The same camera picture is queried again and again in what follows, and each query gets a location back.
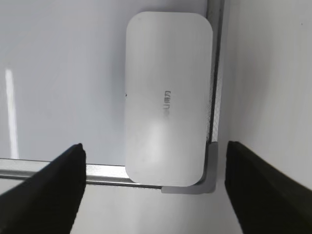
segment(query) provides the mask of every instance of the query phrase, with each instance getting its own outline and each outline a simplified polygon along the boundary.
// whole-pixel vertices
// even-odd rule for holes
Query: metal bracket
[[[217,164],[218,164],[218,142],[207,145],[204,175],[201,181],[190,187],[162,187],[163,194],[210,194],[215,191]]]

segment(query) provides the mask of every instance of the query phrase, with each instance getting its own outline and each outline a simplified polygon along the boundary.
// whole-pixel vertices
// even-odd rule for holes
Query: white surface
[[[18,184],[0,180],[0,194]],[[86,187],[71,234],[241,234],[223,181],[211,195]]]
[[[198,14],[144,12],[130,21],[125,154],[133,181],[187,187],[201,179],[212,41]]]
[[[52,160],[82,142],[89,163],[124,165],[129,20],[147,10],[205,15],[206,6],[206,0],[0,0],[0,157],[16,156],[5,83],[10,69],[20,158]]]
[[[312,189],[312,1],[231,3],[223,146],[239,140]]]
[[[16,125],[16,107],[13,75],[10,69],[5,70],[6,102],[8,107],[8,125],[11,146],[11,158],[19,158],[18,135]]]

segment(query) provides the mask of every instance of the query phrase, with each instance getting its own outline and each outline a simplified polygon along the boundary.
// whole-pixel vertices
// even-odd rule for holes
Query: white wall
[[[220,123],[223,149],[238,140],[310,189],[311,12],[310,0],[231,1]]]

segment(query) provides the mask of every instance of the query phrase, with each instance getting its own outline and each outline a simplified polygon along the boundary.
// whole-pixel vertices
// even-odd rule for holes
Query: white router
[[[127,28],[126,171],[188,187],[204,172],[213,31],[193,13],[143,12]]]

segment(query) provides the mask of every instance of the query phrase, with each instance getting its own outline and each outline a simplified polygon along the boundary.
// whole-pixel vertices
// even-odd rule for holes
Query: white panel
[[[205,15],[206,6],[206,0],[0,0],[0,156],[10,157],[11,148],[17,155],[7,112],[10,69],[20,158],[52,160],[82,142],[89,163],[124,165],[129,20],[144,10]]]

